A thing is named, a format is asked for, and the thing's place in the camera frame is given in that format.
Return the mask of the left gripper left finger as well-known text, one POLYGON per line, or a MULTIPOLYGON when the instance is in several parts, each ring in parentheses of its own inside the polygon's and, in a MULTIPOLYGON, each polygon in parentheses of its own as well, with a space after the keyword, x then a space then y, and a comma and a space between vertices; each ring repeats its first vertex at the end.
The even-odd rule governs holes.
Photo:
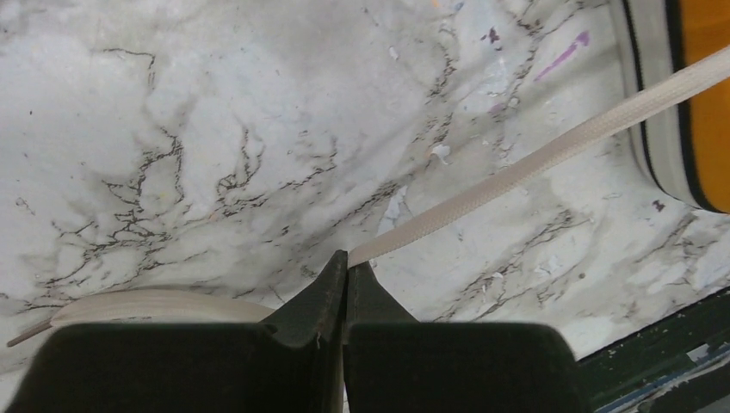
POLYGON ((258 323, 77 324, 40 348, 11 412, 339 412, 348 257, 258 323))

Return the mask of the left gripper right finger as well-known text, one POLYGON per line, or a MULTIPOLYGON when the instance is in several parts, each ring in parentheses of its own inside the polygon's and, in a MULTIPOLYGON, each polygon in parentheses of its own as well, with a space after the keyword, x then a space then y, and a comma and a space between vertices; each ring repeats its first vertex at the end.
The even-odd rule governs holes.
POLYGON ((545 324, 426 323, 368 264, 351 268, 343 336, 353 412, 585 412, 563 336, 545 324))

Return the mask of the white shoelace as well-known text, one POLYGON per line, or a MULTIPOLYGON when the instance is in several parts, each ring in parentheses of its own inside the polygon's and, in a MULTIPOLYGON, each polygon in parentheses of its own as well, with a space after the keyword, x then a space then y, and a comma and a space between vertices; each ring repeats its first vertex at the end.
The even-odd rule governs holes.
MULTIPOLYGON (((728 76, 729 49, 723 47, 676 71, 666 80, 580 123, 494 176, 355 247, 348 254, 349 267, 391 253, 440 230, 527 180, 578 155, 599 140, 686 101, 728 76)), ((271 308, 242 299, 182 290, 135 289, 98 293, 71 302, 50 318, 7 341, 6 345, 12 348, 47 330, 73 324, 126 322, 130 319, 181 323, 256 323, 272 313, 271 308)))

